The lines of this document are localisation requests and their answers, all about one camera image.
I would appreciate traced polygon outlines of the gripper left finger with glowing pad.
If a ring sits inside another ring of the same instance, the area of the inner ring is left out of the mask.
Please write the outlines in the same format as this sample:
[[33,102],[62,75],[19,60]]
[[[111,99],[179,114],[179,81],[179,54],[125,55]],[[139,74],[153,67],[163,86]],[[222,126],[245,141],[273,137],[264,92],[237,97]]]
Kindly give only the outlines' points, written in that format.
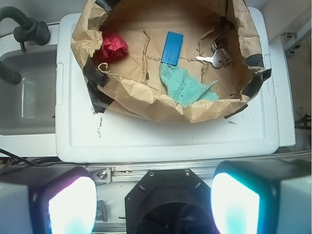
[[82,166],[0,171],[2,234],[90,234],[96,210],[96,185]]

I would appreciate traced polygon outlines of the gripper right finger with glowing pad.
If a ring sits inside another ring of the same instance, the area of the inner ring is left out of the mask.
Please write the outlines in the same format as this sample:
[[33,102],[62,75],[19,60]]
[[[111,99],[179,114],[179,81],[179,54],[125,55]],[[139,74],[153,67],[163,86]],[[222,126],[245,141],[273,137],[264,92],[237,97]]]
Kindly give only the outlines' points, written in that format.
[[311,163],[223,161],[212,180],[211,208],[222,234],[310,234]]

